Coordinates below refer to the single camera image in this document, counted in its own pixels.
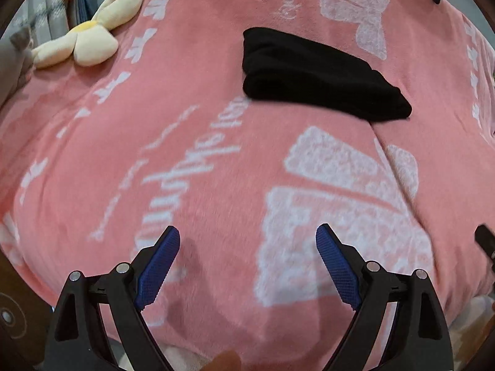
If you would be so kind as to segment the brown round wooden furniture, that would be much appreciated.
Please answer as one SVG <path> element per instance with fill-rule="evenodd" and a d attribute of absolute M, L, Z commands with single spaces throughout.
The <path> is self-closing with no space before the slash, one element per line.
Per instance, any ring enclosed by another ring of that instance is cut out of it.
<path fill-rule="evenodd" d="M 1 253 L 1 326 L 31 365 L 45 359 L 45 344 L 53 314 Z"/>

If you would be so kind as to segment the pink fleece blanket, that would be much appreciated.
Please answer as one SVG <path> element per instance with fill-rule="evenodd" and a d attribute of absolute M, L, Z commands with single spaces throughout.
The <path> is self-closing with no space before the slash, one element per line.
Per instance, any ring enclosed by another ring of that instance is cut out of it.
<path fill-rule="evenodd" d="M 254 26 L 365 60 L 411 116 L 249 100 Z M 105 65 L 36 72 L 1 111 L 1 246 L 48 303 L 169 225 L 154 338 L 253 370 L 320 369 L 351 320 L 320 224 L 389 271 L 426 270 L 448 322 L 490 291 L 473 234 L 494 221 L 494 50 L 448 2 L 144 0 L 118 41 Z"/>

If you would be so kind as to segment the white grey patterned bed sheet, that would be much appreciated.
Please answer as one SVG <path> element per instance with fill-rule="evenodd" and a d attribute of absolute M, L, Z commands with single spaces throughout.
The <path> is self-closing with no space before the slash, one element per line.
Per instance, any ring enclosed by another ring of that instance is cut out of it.
<path fill-rule="evenodd" d="M 494 326 L 494 295 L 476 296 L 449 327 L 454 370 L 461 370 L 480 348 Z M 175 370 L 199 370 L 209 360 L 187 349 L 159 344 Z"/>

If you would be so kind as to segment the cream flower plush pillow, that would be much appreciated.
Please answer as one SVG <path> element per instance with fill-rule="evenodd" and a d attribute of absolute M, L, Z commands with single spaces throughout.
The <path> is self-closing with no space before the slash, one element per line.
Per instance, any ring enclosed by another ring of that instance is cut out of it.
<path fill-rule="evenodd" d="M 119 42 L 112 30 L 131 21 L 144 0 L 104 0 L 92 19 L 80 23 L 66 35 L 33 50 L 33 66 L 45 69 L 72 58 L 77 65 L 91 67 L 112 58 Z"/>

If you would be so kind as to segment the black pants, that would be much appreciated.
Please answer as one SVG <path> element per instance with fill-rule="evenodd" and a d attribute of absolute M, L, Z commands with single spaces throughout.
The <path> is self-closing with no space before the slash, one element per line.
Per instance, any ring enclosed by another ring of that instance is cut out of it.
<path fill-rule="evenodd" d="M 412 114 L 400 88 L 363 59 L 272 28 L 248 28 L 243 38 L 243 91 L 253 100 L 315 105 L 367 122 Z"/>

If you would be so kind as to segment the grey plush toy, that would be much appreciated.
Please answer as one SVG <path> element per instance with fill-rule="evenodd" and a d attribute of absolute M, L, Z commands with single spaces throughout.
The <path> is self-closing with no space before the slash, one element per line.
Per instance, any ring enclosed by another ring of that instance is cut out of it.
<path fill-rule="evenodd" d="M 33 65 L 32 38 L 29 26 L 11 29 L 1 38 L 0 57 L 1 105 L 29 81 Z"/>

